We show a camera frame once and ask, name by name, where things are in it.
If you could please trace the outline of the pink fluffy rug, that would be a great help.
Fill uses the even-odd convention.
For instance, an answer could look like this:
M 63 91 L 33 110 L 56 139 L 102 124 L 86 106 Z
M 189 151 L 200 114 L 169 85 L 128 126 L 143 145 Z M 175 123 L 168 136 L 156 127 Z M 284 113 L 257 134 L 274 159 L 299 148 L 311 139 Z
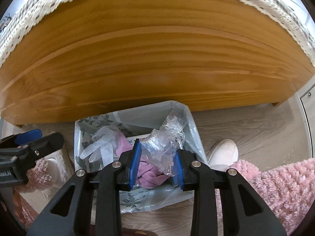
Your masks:
M 314 235 L 314 159 L 260 171 L 246 160 L 238 160 L 230 168 L 236 169 L 268 204 L 283 224 L 288 235 Z M 40 159 L 27 172 L 29 179 L 24 186 L 13 189 L 15 215 L 25 228 L 37 217 L 22 193 L 46 190 L 55 183 L 49 171 L 49 162 Z

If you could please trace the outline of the clear disposable plastic glove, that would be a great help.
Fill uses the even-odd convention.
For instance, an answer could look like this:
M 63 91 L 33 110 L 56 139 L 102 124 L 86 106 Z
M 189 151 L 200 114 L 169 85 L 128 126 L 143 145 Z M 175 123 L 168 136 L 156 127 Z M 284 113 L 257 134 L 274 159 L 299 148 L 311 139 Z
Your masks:
M 114 161 L 119 147 L 121 131 L 114 126 L 104 126 L 92 136 L 92 143 L 79 155 L 81 159 L 88 158 L 90 163 L 101 160 L 103 166 Z

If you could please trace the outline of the white slipper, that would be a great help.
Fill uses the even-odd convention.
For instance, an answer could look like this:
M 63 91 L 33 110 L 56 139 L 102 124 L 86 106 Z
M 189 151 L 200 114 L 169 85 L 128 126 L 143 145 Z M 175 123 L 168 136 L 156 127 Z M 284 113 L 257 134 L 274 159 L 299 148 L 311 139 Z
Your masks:
M 239 151 L 236 143 L 230 139 L 224 139 L 212 147 L 208 158 L 208 166 L 211 169 L 225 172 L 238 161 Z

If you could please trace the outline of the white milk carton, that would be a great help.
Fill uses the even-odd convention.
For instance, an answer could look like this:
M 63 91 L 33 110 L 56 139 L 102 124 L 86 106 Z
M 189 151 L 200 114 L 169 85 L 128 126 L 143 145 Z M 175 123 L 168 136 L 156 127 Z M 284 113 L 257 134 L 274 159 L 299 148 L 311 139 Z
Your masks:
M 143 134 L 143 135 L 137 135 L 137 136 L 131 136 L 131 137 L 127 137 L 127 141 L 129 142 L 129 144 L 131 146 L 134 145 L 134 143 L 136 142 L 137 139 L 143 139 L 143 138 L 147 138 L 150 134 Z

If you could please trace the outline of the clear plastic wrap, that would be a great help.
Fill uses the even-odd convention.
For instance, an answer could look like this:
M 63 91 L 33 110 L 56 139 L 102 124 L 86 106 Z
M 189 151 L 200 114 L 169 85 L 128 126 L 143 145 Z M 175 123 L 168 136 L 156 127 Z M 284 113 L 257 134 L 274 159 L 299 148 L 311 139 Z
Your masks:
M 142 157 L 162 174 L 174 176 L 173 159 L 185 143 L 184 127 L 187 121 L 176 111 L 171 111 L 159 129 L 140 141 Z

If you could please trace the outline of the purple towel cloth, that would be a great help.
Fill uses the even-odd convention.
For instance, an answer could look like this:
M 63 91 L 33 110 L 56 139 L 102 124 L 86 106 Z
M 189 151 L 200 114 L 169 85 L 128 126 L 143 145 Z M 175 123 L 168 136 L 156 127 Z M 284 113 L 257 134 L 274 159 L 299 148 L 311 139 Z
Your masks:
M 127 137 L 122 132 L 118 133 L 118 148 L 115 151 L 116 156 L 119 158 L 125 151 L 133 148 L 127 141 Z M 164 175 L 159 169 L 148 162 L 141 159 L 136 179 L 136 185 L 145 189 L 153 189 L 162 185 L 169 176 Z

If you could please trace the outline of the lined trash bin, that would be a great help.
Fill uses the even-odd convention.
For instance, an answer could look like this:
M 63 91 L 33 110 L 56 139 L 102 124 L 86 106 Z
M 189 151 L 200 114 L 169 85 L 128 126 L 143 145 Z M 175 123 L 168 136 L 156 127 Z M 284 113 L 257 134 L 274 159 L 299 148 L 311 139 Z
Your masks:
M 184 149 L 205 161 L 206 154 L 189 107 L 165 101 L 83 118 L 75 122 L 75 168 L 89 173 L 127 162 L 120 192 L 122 213 L 154 211 L 193 197 L 175 177 L 176 151 Z

